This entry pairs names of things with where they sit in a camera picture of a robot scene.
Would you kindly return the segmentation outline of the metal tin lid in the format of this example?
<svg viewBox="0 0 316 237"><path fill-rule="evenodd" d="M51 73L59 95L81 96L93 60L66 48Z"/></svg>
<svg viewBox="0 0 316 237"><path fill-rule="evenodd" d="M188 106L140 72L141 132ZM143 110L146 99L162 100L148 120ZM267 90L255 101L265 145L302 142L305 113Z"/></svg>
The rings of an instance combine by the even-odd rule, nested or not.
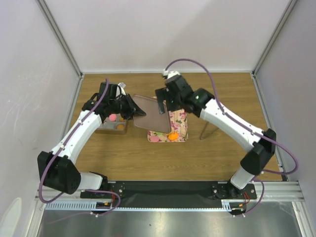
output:
<svg viewBox="0 0 316 237"><path fill-rule="evenodd" d="M170 117L165 104L163 104L165 113L161 114L155 98L134 94L132 99L146 113L145 116L134 116L133 123L136 127L161 133L171 132Z"/></svg>

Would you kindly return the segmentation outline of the metal serving tongs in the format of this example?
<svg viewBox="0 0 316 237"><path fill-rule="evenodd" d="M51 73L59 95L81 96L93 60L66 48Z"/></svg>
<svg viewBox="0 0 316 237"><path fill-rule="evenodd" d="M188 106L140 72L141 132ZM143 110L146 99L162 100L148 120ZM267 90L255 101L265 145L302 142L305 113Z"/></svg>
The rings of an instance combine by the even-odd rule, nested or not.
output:
<svg viewBox="0 0 316 237"><path fill-rule="evenodd" d="M218 130L218 127L213 127L212 130L208 131L208 127L210 126L209 122L205 123L205 126L203 127L202 132L200 133L199 139L205 140L206 138L208 138L209 136L211 136L214 132L216 132Z"/></svg>

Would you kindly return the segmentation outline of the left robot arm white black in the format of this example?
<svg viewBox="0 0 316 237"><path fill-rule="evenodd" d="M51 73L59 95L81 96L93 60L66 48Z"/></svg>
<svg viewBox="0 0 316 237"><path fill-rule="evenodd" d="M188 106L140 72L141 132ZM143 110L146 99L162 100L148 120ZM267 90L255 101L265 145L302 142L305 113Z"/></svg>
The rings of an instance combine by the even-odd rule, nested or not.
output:
<svg viewBox="0 0 316 237"><path fill-rule="evenodd" d="M51 151L38 155L39 192L48 187L69 195L77 190L91 190L98 198L108 194L109 186L103 182L105 177L79 172L76 161L88 139L109 116L121 115L124 120L130 120L135 115L146 114L124 89L122 82L102 82L99 91L83 104L65 137Z"/></svg>

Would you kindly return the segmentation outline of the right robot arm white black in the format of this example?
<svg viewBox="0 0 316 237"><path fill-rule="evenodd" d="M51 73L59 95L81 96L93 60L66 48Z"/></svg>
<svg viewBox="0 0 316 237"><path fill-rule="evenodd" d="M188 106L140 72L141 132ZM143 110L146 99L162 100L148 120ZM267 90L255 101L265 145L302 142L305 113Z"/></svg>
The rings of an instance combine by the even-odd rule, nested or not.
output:
<svg viewBox="0 0 316 237"><path fill-rule="evenodd" d="M260 175L276 150L276 133L263 131L225 108L213 94L203 88L193 90L178 71L164 72L165 86L155 90L160 114L185 110L211 123L233 138L246 151L240 167L228 181L232 198L245 193L246 185Z"/></svg>

